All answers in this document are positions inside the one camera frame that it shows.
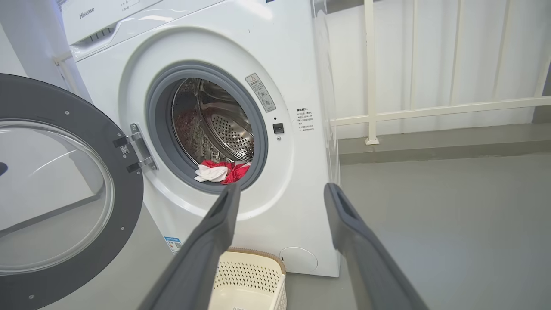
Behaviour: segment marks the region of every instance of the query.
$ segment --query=white railing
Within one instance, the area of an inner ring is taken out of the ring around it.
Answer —
[[[520,99],[511,99],[511,100],[498,100],[496,96],[497,87],[500,81],[500,72],[503,68],[503,53],[504,47],[507,45],[509,40],[510,29],[508,27],[510,21],[510,7],[511,1],[507,0],[505,7],[505,17],[503,22],[503,28],[501,31],[501,41],[499,46],[498,54],[498,65],[495,71],[493,93],[491,101],[470,103],[470,104],[456,104],[457,98],[457,77],[459,75],[459,69],[461,65],[459,64],[458,51],[461,50],[461,45],[463,41],[462,29],[463,29],[463,10],[464,4],[463,0],[458,0],[457,8],[457,27],[455,34],[455,49],[453,52],[453,67],[452,67],[452,80],[451,80],[451,91],[450,98],[447,105],[436,106],[433,108],[415,108],[414,94],[415,94],[415,80],[416,80],[416,70],[417,70],[417,31],[418,31],[418,2],[419,0],[413,0],[413,42],[412,42],[412,68],[411,68],[411,88],[409,94],[409,109],[402,111],[386,112],[386,113],[377,113],[377,102],[375,101],[375,28],[374,28],[374,12],[373,12],[373,0],[365,0],[365,41],[367,47],[366,54],[366,83],[367,83],[367,114],[342,117],[333,120],[333,124],[337,126],[342,125],[352,125],[352,124],[361,124],[368,123],[369,132],[368,138],[365,140],[365,144],[374,145],[379,144],[377,139],[376,125],[378,121],[387,121],[387,120],[399,120],[399,119],[409,119],[414,117],[423,117],[423,116],[436,116],[436,115],[445,115],[445,114],[457,114],[457,113],[468,113],[468,112],[478,112],[478,111],[489,111],[489,110],[502,110],[502,109],[514,109],[514,108],[528,108],[532,106],[541,106],[541,105],[551,105],[551,96],[542,96],[543,87],[545,85],[545,78],[547,76],[547,71],[549,70],[549,64],[551,62],[551,51],[548,50],[548,54],[545,56],[545,61],[543,61],[542,68],[539,72],[536,91],[533,97],[529,98],[520,98]]]

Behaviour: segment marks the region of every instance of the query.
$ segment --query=door glass window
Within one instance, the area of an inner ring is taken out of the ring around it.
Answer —
[[[0,122],[0,274],[77,255],[103,230],[112,179],[99,156],[61,129]]]

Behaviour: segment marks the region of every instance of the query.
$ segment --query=white plastic basket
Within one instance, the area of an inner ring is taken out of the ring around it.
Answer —
[[[279,257],[230,248],[220,256],[209,310],[286,310],[285,266]]]

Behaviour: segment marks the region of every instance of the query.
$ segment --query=white cloth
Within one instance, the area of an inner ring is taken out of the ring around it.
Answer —
[[[197,176],[195,177],[195,181],[222,182],[223,180],[226,179],[226,175],[228,174],[228,168],[227,167],[209,168],[205,165],[199,165],[199,169],[195,170],[195,174],[197,174]]]

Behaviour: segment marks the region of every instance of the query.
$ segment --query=energy label sticker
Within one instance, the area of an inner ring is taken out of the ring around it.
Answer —
[[[165,237],[166,243],[169,245],[170,250],[174,255],[178,254],[180,248],[182,248],[182,243],[178,238],[174,237]]]

